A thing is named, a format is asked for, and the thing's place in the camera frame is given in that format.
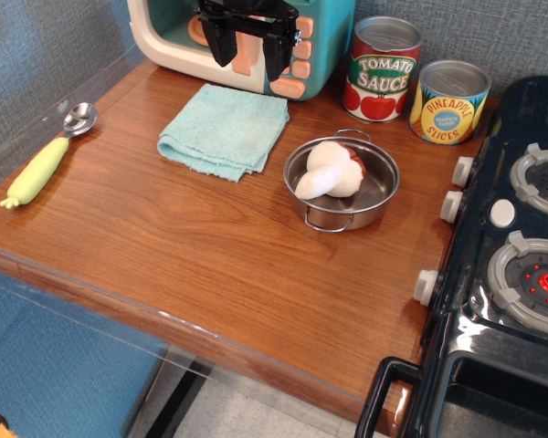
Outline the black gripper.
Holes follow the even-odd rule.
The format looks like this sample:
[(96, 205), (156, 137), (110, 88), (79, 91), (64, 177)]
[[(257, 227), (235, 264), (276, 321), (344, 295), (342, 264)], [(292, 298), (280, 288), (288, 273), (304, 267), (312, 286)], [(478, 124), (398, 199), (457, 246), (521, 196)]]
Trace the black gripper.
[(237, 55), (236, 32), (263, 38), (269, 82), (279, 79), (290, 64), (292, 49), (301, 42), (299, 11), (286, 1), (200, 1), (198, 14), (220, 67)]

